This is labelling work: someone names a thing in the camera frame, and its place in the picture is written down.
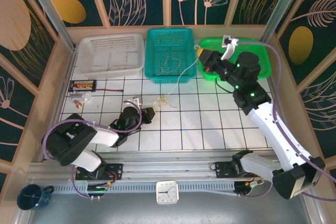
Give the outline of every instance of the clock face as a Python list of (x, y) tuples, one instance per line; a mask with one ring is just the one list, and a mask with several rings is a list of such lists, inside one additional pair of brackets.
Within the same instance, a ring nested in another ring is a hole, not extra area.
[(178, 186), (175, 181), (156, 183), (156, 201), (158, 204), (174, 204), (179, 199)]

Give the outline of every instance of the table surface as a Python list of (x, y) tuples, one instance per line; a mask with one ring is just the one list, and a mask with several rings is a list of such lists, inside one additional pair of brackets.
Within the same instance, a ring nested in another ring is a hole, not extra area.
[[(78, 74), (76, 62), (71, 80), (87, 80)], [(270, 94), (266, 79), (260, 85)], [(226, 82), (219, 84), (229, 90)], [(109, 125), (118, 119), (126, 104), (122, 101), (141, 95), (143, 108), (153, 106), (160, 94), (167, 94), (175, 84), (155, 84), (141, 71), (135, 76), (98, 80), (97, 89), (123, 89), (124, 92), (96, 91), (91, 101), (76, 108), (65, 97), (60, 120), (72, 113), (85, 120)], [(97, 152), (115, 151), (181, 151), (217, 149), (270, 148), (261, 130), (235, 104), (232, 94), (221, 90), (215, 82), (203, 79), (197, 66), (197, 76), (179, 84), (166, 98), (167, 104), (157, 108), (151, 124), (143, 125), (139, 133), (128, 137), (116, 148), (89, 144), (87, 149)]]

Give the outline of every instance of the white plastic basket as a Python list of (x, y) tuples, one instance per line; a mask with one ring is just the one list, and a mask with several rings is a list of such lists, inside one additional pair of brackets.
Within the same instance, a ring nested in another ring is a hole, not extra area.
[(141, 34), (116, 34), (82, 39), (78, 47), (78, 72), (89, 79), (137, 74), (145, 64)]

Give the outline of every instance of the green tray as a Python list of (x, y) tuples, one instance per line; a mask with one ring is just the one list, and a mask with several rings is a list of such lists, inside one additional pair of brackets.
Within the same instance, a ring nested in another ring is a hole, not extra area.
[[(222, 48), (222, 41), (223, 38), (207, 38), (202, 39), (198, 45), (205, 49), (211, 49), (215, 51), (219, 51), (221, 53), (224, 53), (226, 51), (226, 48)], [(239, 41), (254, 41), (254, 42), (260, 42), (257, 39), (239, 39)], [(252, 52), (255, 55), (259, 57), (259, 64), (261, 66), (260, 73), (258, 75), (259, 79), (267, 78), (272, 72), (271, 64), (269, 62), (267, 50), (265, 46), (260, 45), (238, 45), (235, 48), (234, 54), (229, 59), (230, 62), (236, 63), (236, 60), (238, 58), (238, 55), (241, 52)], [(206, 73), (204, 72), (204, 67), (201, 63), (198, 64), (199, 70), (201, 71), (203, 77), (207, 81), (215, 81), (215, 79), (218, 77), (218, 74), (216, 73)]]

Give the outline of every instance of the dark blue cup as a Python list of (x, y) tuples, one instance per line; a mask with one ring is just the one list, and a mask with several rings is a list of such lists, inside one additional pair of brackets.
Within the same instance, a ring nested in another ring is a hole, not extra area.
[(49, 204), (53, 191), (53, 186), (42, 188), (35, 184), (28, 185), (17, 196), (17, 206), (22, 210), (45, 208)]

